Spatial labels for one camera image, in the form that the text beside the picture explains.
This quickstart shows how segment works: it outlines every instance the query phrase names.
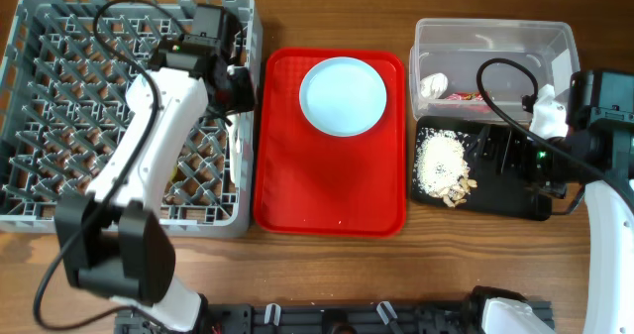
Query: wooden table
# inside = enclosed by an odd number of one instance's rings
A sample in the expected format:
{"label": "wooden table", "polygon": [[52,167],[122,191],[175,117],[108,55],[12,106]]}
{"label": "wooden table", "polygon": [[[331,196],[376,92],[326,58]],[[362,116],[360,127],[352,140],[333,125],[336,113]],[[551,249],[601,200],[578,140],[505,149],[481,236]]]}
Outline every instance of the wooden table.
{"label": "wooden table", "polygon": [[[565,21],[584,68],[634,71],[632,0],[256,0],[264,56],[281,47],[395,53],[407,63],[424,17]],[[17,0],[0,1],[6,40]],[[411,173],[414,120],[407,140]],[[389,240],[274,235],[254,225],[243,239],[174,239],[177,274],[212,302],[370,303],[461,299],[475,285],[553,301],[559,333],[581,333],[587,300],[589,231],[584,207],[544,223],[449,211],[408,202],[407,223]],[[0,333],[34,333],[36,286],[57,251],[51,235],[0,235]],[[46,318],[74,321],[110,304],[69,289],[57,272]],[[112,320],[84,329],[112,332]]]}

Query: plastic crate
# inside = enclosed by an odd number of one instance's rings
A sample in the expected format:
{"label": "plastic crate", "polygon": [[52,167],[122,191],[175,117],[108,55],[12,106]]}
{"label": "plastic crate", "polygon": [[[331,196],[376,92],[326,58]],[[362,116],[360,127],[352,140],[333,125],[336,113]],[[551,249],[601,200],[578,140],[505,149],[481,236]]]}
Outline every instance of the plastic crate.
{"label": "plastic crate", "polygon": [[[539,87],[553,85],[558,101],[564,104],[568,103],[570,76],[580,69],[573,31],[561,22],[429,18],[418,21],[415,38],[409,57],[409,84],[416,120],[446,116],[501,121],[484,101],[443,99],[455,92],[477,92],[477,69],[494,57],[527,67]],[[419,97],[421,79],[437,72],[448,77],[447,90],[440,99]],[[523,73],[505,64],[493,64],[482,75],[482,82],[504,112],[519,122],[531,120],[521,105],[521,96],[533,93]]]}
{"label": "plastic crate", "polygon": [[[18,2],[0,67],[2,230],[53,232],[55,201],[66,192],[83,191],[133,117],[122,101],[135,74],[126,64],[104,58],[91,37],[93,16],[108,1]],[[223,5],[236,14],[245,35],[242,61],[259,87],[263,27],[254,0],[150,1],[185,29],[197,4]],[[99,32],[143,65],[162,36],[178,35],[170,19],[138,4],[111,7]],[[223,123],[201,118],[191,130],[178,159],[182,166],[163,198],[160,223],[170,235],[237,237],[248,229],[253,112],[238,122],[242,153],[236,184],[229,178]]]}

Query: light blue plate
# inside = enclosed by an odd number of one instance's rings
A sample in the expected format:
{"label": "light blue plate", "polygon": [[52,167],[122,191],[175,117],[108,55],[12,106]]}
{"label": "light blue plate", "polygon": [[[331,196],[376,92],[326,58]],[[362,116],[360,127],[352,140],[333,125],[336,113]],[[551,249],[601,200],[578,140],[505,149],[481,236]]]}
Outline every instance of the light blue plate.
{"label": "light blue plate", "polygon": [[387,102],[385,84],[376,70],[352,57],[326,59],[308,71],[299,89],[306,119],[332,136],[350,137],[369,130]]}

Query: plate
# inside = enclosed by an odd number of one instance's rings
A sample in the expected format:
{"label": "plate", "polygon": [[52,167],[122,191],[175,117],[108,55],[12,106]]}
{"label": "plate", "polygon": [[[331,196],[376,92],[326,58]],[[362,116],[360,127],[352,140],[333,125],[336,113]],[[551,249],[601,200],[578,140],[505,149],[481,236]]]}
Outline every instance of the plate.
{"label": "plate", "polygon": [[387,102],[380,75],[352,57],[326,59],[301,82],[299,104],[316,129],[331,136],[362,134],[378,122]]}

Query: white granules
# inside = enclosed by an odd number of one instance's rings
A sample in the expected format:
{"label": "white granules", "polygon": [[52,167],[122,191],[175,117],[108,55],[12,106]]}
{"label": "white granules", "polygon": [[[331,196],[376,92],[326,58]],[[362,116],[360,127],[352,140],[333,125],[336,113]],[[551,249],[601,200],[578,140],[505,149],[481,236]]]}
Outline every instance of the white granules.
{"label": "white granules", "polygon": [[459,183],[467,164],[463,161],[465,147],[453,131],[424,129],[426,138],[416,154],[419,186],[427,193],[440,193]]}

